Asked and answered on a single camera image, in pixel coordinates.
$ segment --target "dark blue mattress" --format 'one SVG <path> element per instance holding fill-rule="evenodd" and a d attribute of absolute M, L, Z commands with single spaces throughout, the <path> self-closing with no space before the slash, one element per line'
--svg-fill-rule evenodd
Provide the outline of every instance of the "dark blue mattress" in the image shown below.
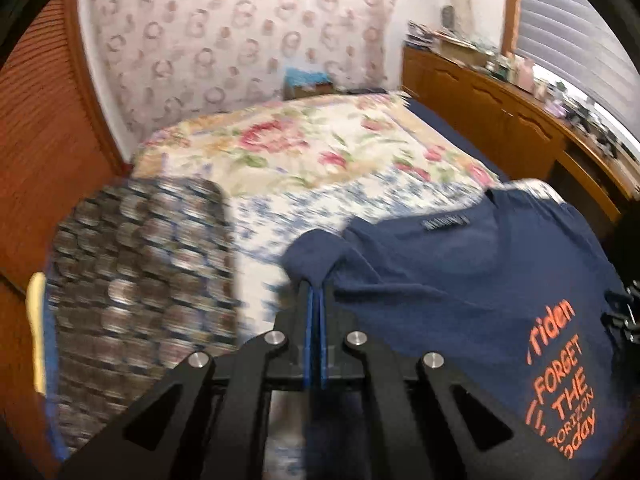
<path fill-rule="evenodd" d="M 445 137 L 449 142 L 482 162 L 487 168 L 497 174 L 502 182 L 509 180 L 509 177 L 500 168 L 498 168 L 498 166 L 492 163 L 487 156 L 478 150 L 468 139 L 454 130 L 449 123 L 447 123 L 447 121 L 440 117 L 436 112 L 429 110 L 425 105 L 419 103 L 415 99 L 408 99 L 408 102 L 409 110 L 411 110 L 412 113 L 420 117 L 425 123 Z"/>

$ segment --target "navy blue t-shirt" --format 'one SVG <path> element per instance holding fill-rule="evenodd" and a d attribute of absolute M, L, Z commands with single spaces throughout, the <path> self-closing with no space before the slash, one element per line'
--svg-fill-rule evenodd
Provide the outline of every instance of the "navy blue t-shirt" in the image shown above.
<path fill-rule="evenodd" d="M 572 206 L 492 190 L 453 216 L 354 218 L 342 237 L 302 235 L 283 267 L 294 282 L 331 280 L 337 303 L 395 351 L 451 359 L 583 478 L 618 436 L 626 399 L 600 314 L 622 283 Z"/>

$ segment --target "gray blind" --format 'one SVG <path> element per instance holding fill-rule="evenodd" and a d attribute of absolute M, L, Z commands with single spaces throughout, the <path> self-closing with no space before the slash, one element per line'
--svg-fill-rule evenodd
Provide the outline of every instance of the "gray blind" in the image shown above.
<path fill-rule="evenodd" d="M 587 0 L 521 0 L 517 54 L 577 86 L 640 139 L 640 76 Z"/>

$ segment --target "patterned wallpaper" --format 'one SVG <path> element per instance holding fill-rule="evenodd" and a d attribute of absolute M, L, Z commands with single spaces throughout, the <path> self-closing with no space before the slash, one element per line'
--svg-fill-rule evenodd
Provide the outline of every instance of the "patterned wallpaper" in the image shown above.
<path fill-rule="evenodd" d="M 396 0 L 91 0 L 129 129 L 278 98 L 287 66 L 380 86 Z"/>

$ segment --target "metal bolt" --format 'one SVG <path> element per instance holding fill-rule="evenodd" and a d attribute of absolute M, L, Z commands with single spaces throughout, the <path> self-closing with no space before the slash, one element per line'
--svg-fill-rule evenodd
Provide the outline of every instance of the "metal bolt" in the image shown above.
<path fill-rule="evenodd" d="M 271 330 L 264 335 L 264 340 L 270 345 L 279 345 L 286 339 L 286 336 L 280 330 Z"/>
<path fill-rule="evenodd" d="M 194 368 L 202 368 L 209 362 L 209 356 L 204 352 L 194 352 L 189 356 L 188 363 Z"/>
<path fill-rule="evenodd" d="M 444 357 L 437 352 L 428 352 L 422 358 L 422 362 L 429 368 L 440 368 L 444 364 Z"/>
<path fill-rule="evenodd" d="M 354 346 L 364 345 L 367 342 L 367 334 L 364 332 L 349 332 L 347 334 L 347 342 Z"/>

